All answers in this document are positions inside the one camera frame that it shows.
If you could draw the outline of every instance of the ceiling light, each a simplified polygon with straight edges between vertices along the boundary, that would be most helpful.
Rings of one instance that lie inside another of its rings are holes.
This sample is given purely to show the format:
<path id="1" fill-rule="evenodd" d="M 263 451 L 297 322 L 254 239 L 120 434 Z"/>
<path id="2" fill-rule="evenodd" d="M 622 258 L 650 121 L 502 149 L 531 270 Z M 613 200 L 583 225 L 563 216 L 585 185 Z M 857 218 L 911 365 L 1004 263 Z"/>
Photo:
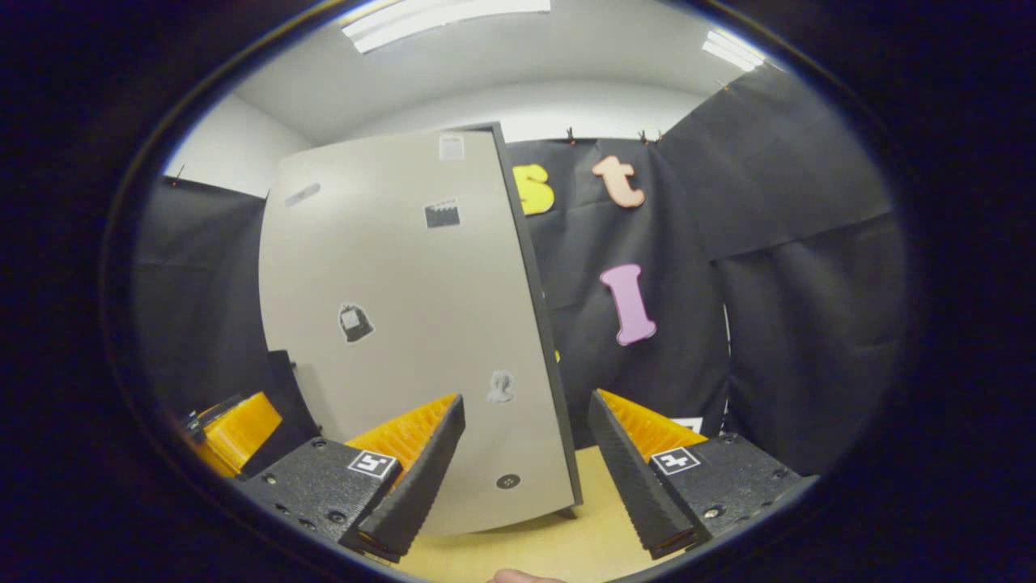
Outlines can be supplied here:
<path id="1" fill-rule="evenodd" d="M 749 43 L 724 31 L 709 31 L 701 49 L 746 71 L 762 64 L 766 58 L 762 53 L 753 49 Z"/>
<path id="2" fill-rule="evenodd" d="M 455 22 L 499 14 L 549 12 L 550 0 L 402 0 L 373 11 L 370 8 L 367 4 L 353 10 L 350 14 L 363 16 L 342 27 L 342 32 L 361 53 Z"/>

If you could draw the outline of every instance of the black fabric curtain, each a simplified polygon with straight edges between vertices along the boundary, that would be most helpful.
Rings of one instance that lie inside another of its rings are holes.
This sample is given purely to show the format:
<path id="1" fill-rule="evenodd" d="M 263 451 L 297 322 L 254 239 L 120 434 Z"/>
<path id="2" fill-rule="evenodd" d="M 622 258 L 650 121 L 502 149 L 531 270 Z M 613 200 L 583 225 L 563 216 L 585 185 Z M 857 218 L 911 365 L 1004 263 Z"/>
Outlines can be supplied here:
<path id="1" fill-rule="evenodd" d="M 141 220 L 134 309 L 155 390 L 177 415 L 271 388 L 259 313 L 265 200 L 161 179 Z"/>
<path id="2" fill-rule="evenodd" d="M 726 431 L 799 473 L 827 472 L 879 410 L 903 348 L 892 184 L 837 109 L 769 64 L 657 149 L 721 273 Z"/>
<path id="3" fill-rule="evenodd" d="M 635 140 L 530 141 L 508 145 L 516 166 L 547 170 L 554 204 L 526 216 L 560 353 L 576 447 L 594 444 L 586 425 L 591 393 L 602 388 L 669 417 L 703 417 L 714 436 L 726 400 L 726 331 L 719 273 L 700 235 L 688 228 L 688 200 L 653 146 Z M 635 174 L 644 201 L 627 208 L 592 172 L 615 155 Z M 658 331 L 623 347 L 606 269 L 640 266 L 640 294 Z"/>

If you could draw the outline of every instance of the foam letter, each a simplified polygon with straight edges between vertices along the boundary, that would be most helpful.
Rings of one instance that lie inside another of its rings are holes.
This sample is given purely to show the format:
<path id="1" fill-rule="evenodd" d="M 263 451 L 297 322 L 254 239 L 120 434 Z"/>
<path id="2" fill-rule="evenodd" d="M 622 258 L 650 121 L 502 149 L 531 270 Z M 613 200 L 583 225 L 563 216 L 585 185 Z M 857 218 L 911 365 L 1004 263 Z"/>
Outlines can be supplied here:
<path id="1" fill-rule="evenodd" d="M 615 340 L 624 347 L 650 339 L 658 330 L 655 323 L 648 320 L 637 283 L 639 274 L 640 265 L 635 263 L 611 267 L 601 273 L 601 281 L 611 288 L 615 299 L 615 310 L 618 311 L 618 336 Z"/>
<path id="2" fill-rule="evenodd" d="M 547 170 L 539 164 L 515 166 L 513 170 L 522 212 L 539 214 L 550 210 L 554 205 L 554 191 L 547 185 Z"/>
<path id="3" fill-rule="evenodd" d="M 604 187 L 608 188 L 608 195 L 615 204 L 632 207 L 643 203 L 644 191 L 630 188 L 630 180 L 627 178 L 633 175 L 633 166 L 622 164 L 617 157 L 609 155 L 598 162 L 593 171 L 594 174 L 604 177 Z"/>

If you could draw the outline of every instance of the round black dot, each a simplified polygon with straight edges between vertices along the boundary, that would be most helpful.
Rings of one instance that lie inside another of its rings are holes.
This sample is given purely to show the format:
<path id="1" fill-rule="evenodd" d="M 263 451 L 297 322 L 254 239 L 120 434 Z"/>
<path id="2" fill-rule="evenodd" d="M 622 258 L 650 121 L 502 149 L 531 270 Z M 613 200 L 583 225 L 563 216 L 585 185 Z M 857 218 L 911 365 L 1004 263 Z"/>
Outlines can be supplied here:
<path id="1" fill-rule="evenodd" d="M 499 488 L 500 490 L 511 490 L 512 488 L 518 486 L 520 482 L 521 478 L 518 477 L 518 474 L 505 474 L 496 480 L 496 488 Z"/>

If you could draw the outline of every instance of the black sticker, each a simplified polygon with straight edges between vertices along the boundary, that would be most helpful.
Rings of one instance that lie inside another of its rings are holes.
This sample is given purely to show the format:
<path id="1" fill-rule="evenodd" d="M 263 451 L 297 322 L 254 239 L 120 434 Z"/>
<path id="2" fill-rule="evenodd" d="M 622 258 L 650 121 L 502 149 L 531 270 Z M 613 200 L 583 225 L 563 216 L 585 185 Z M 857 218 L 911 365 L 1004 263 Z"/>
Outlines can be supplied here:
<path id="1" fill-rule="evenodd" d="M 318 184 L 317 182 L 313 182 L 312 184 L 304 187 L 303 190 L 296 192 L 295 194 L 292 194 L 288 198 L 285 198 L 284 205 L 294 206 L 295 204 L 298 204 L 303 200 L 313 196 L 319 191 L 320 191 L 320 184 Z"/>
<path id="2" fill-rule="evenodd" d="M 520 482 L 521 478 L 518 477 L 518 474 L 506 474 L 496 480 L 496 488 L 499 488 L 500 490 L 511 490 L 512 488 L 518 486 L 518 483 Z"/>
<path id="3" fill-rule="evenodd" d="M 384 478 L 395 463 L 396 459 L 392 456 L 361 451 L 359 456 L 349 464 L 349 469 L 376 478 Z"/>
<path id="4" fill-rule="evenodd" d="M 457 209 L 457 199 L 451 198 L 425 206 L 425 223 L 428 228 L 459 225 L 460 211 Z"/>
<path id="5" fill-rule="evenodd" d="M 374 332 L 374 326 L 371 325 L 364 309 L 356 304 L 345 304 L 338 311 L 338 325 L 342 329 L 345 342 L 350 345 Z"/>

